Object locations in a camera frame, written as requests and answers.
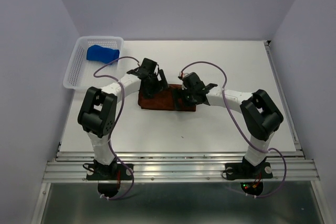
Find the brown towel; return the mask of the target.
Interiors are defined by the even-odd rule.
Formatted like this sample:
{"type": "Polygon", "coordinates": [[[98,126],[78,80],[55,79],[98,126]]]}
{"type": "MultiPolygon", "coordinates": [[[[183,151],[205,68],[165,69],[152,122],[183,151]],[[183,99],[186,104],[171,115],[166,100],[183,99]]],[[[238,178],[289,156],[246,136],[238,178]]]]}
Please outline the brown towel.
{"type": "MultiPolygon", "coordinates": [[[[180,84],[170,84],[167,90],[163,90],[156,94],[154,98],[144,98],[141,91],[138,95],[138,105],[141,109],[157,110],[157,111],[175,111],[172,90],[181,89],[180,84]]],[[[185,106],[186,111],[182,112],[195,112],[196,106],[185,106]]]]}

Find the blue towel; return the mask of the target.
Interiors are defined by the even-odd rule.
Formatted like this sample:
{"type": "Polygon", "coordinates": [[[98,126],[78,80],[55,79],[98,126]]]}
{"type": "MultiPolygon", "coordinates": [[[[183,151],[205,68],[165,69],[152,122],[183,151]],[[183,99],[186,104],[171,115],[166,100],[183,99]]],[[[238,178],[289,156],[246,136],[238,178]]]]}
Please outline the blue towel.
{"type": "Polygon", "coordinates": [[[87,49],[86,59],[88,61],[99,62],[107,65],[118,59],[119,56],[119,49],[111,49],[99,45],[93,45],[87,49]]]}

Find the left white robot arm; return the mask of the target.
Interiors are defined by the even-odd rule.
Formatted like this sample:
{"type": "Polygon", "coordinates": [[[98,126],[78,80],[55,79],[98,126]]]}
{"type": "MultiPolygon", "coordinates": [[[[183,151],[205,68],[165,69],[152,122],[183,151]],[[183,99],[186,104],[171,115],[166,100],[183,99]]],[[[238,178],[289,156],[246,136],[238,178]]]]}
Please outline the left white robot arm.
{"type": "Polygon", "coordinates": [[[94,151],[93,164],[83,167],[106,179],[114,178],[117,173],[117,156],[111,150],[110,139],[121,116],[125,98],[138,92],[144,98],[152,99],[169,87],[158,63],[148,58],[138,62],[138,67],[127,71],[121,79],[98,74],[117,61],[118,59],[113,60],[94,72],[95,78],[110,78],[114,82],[102,88],[90,87],[78,114],[78,123],[88,134],[94,151]]]}

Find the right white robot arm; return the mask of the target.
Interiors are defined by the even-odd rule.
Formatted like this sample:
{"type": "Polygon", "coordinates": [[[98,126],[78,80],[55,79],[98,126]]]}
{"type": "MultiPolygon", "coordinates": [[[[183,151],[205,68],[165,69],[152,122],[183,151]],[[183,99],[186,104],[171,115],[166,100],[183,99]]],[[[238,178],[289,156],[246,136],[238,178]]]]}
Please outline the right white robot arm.
{"type": "Polygon", "coordinates": [[[247,137],[239,127],[238,131],[248,144],[248,149],[239,163],[226,164],[222,177],[226,180],[272,178],[265,169],[269,143],[279,129],[284,117],[265,90],[238,92],[226,90],[214,83],[205,85],[199,76],[191,72],[179,74],[182,88],[179,96],[184,106],[205,104],[225,108],[232,118],[233,112],[240,113],[250,134],[247,137]]]}

